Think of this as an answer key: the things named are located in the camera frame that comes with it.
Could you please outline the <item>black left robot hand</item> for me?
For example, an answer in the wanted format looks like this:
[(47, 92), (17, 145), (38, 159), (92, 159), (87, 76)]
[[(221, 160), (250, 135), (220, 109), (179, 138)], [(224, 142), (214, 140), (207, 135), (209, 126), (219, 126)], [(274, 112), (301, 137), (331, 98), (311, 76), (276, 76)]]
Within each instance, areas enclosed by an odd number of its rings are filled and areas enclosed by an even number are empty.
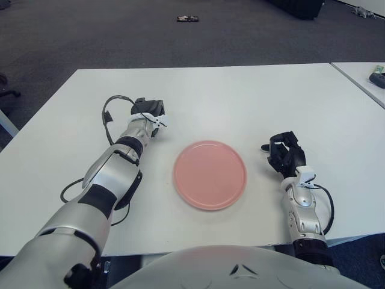
[(167, 115), (165, 114), (163, 100), (146, 100), (138, 98), (131, 108), (132, 116), (141, 115), (152, 124), (152, 135), (155, 137), (160, 127), (167, 127)]

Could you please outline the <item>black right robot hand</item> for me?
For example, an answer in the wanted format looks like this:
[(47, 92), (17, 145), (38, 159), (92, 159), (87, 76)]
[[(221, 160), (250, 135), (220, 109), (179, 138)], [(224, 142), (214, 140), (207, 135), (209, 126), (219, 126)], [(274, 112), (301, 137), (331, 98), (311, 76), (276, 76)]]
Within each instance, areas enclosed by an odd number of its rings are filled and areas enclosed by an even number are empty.
[(305, 153), (292, 131), (272, 136), (269, 143), (263, 144), (261, 149), (269, 153), (268, 163), (284, 178), (296, 177), (296, 168), (306, 165)]

